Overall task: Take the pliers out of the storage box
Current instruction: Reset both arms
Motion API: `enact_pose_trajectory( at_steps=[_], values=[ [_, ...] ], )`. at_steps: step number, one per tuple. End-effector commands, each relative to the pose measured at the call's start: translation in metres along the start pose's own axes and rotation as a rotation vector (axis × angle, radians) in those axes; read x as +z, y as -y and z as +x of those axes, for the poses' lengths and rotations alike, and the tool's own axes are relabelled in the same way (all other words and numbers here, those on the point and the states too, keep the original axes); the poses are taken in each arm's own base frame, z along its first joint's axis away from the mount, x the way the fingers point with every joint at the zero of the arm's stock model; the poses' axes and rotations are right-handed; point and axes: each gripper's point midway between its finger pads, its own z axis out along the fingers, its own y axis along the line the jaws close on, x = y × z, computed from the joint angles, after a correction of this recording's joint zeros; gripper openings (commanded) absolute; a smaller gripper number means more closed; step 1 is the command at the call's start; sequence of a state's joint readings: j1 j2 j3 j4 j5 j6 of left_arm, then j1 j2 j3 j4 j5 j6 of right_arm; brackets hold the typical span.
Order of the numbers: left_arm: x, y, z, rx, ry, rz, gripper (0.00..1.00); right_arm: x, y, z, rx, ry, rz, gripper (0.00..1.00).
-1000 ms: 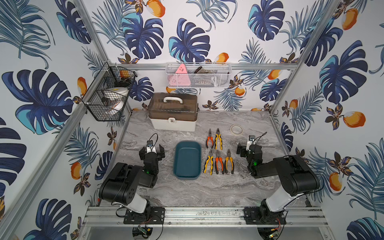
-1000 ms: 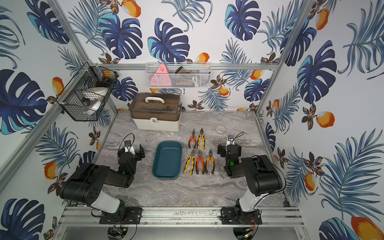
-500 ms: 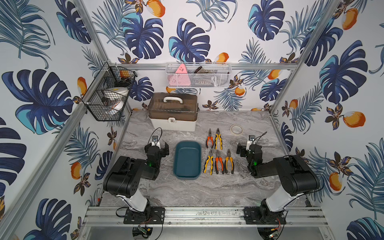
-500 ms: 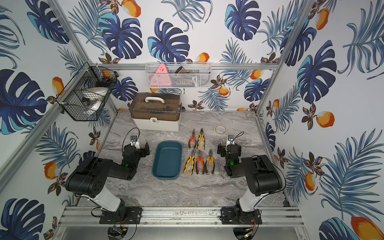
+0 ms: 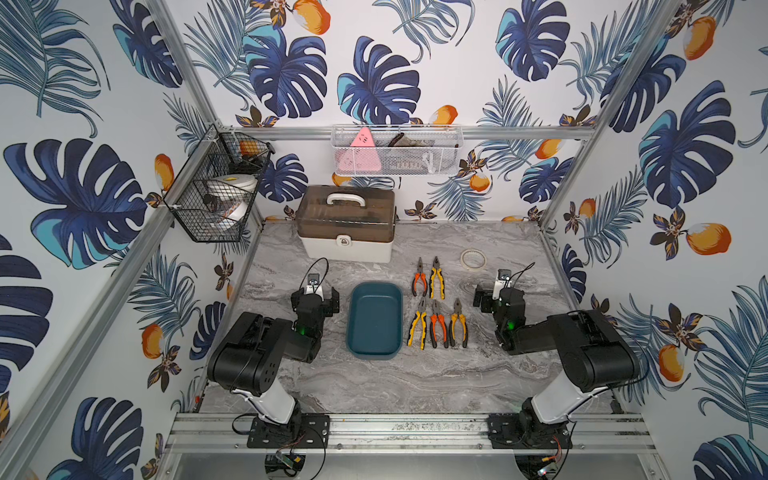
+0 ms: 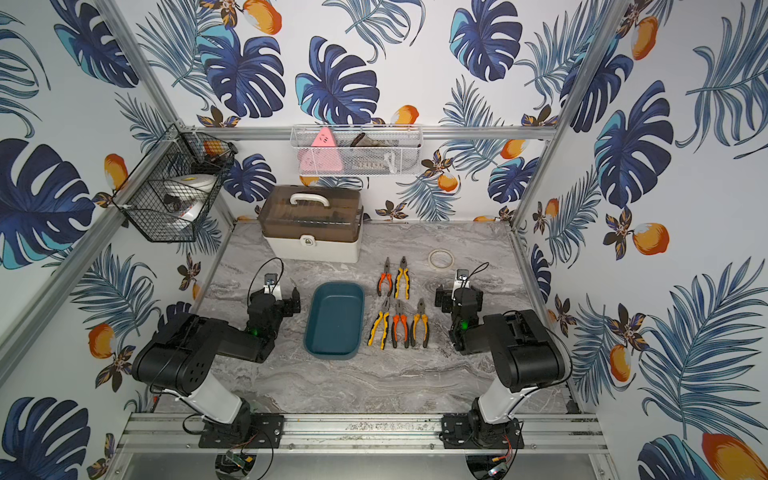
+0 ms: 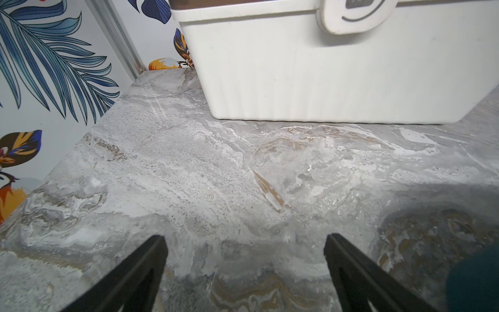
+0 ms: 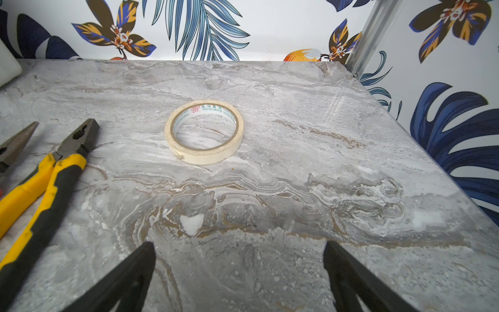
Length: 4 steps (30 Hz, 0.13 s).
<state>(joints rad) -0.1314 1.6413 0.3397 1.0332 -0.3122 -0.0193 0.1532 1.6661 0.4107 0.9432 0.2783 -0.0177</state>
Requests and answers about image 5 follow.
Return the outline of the orange black cutting pliers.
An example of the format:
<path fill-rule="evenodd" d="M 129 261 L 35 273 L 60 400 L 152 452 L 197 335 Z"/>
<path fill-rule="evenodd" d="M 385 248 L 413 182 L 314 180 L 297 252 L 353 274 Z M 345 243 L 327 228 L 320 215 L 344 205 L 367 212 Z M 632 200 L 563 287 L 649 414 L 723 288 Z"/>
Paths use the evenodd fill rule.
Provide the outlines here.
<path fill-rule="evenodd" d="M 462 348 L 467 348 L 469 343 L 469 330 L 466 316 L 463 313 L 463 305 L 459 298 L 456 298 L 454 301 L 449 328 L 450 346 L 455 347 L 460 345 Z"/>

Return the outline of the small yellow black pliers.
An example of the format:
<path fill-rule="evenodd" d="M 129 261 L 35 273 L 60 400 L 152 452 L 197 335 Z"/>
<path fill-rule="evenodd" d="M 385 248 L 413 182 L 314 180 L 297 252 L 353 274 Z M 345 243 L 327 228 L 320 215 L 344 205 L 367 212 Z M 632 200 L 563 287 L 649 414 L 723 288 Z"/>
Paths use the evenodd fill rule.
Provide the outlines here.
<path fill-rule="evenodd" d="M 442 267 L 437 256 L 434 257 L 429 278 L 429 295 L 431 299 L 445 299 L 445 280 Z"/>

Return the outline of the teal plastic storage tray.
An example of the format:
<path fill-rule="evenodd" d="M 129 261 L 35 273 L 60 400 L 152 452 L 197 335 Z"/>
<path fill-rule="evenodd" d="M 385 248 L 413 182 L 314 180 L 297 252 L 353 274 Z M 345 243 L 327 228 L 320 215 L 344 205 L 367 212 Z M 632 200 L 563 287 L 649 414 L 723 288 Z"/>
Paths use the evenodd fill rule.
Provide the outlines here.
<path fill-rule="evenodd" d="M 352 291 L 346 344 L 357 358 L 390 360 L 403 336 L 403 295 L 389 282 L 363 282 Z"/>

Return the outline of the yellow black combination pliers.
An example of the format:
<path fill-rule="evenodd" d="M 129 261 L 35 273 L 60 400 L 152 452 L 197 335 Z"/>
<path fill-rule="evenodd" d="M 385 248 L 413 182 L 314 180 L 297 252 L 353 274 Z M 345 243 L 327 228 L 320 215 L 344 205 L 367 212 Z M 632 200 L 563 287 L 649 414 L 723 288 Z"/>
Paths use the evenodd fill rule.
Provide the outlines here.
<path fill-rule="evenodd" d="M 418 346 L 421 350 L 425 349 L 427 335 L 427 300 L 422 297 L 417 304 L 414 317 L 411 321 L 407 345 Z"/>

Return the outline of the small orange long nose pliers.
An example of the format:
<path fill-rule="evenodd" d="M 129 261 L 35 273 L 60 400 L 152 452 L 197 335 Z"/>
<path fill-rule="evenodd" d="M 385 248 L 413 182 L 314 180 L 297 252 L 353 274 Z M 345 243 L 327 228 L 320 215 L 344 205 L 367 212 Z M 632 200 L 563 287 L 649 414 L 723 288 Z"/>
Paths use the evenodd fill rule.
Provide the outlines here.
<path fill-rule="evenodd" d="M 411 282 L 411 293 L 414 297 L 426 297 L 429 293 L 429 285 L 426 279 L 421 257 L 418 258 L 416 264 L 416 271 Z"/>

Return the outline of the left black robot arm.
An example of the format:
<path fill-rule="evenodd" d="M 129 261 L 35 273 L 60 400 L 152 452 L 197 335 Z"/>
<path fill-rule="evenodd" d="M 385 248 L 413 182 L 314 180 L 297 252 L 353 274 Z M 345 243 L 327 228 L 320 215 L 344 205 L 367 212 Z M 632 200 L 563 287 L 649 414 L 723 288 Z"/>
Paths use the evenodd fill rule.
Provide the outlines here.
<path fill-rule="evenodd" d="M 340 311 L 340 296 L 332 288 L 302 287 L 291 295 L 293 321 L 246 312 L 216 347 L 207 378 L 254 409 L 245 435 L 250 448 L 285 448 L 306 441 L 304 414 L 298 401 L 278 380 L 287 357 L 311 363 L 321 348 L 325 320 Z"/>

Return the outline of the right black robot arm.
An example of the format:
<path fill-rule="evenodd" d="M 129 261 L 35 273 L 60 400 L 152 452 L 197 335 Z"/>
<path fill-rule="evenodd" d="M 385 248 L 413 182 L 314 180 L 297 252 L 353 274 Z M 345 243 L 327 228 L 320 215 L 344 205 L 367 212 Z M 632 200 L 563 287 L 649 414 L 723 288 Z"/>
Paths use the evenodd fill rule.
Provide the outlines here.
<path fill-rule="evenodd" d="M 515 414 L 491 414 L 494 449 L 572 447 L 569 416 L 586 401 L 640 376 L 636 354 L 598 310 L 576 310 L 526 322 L 524 292 L 513 287 L 475 289 L 473 306 L 490 313 L 497 341 L 511 356 L 555 351 L 562 371 Z"/>

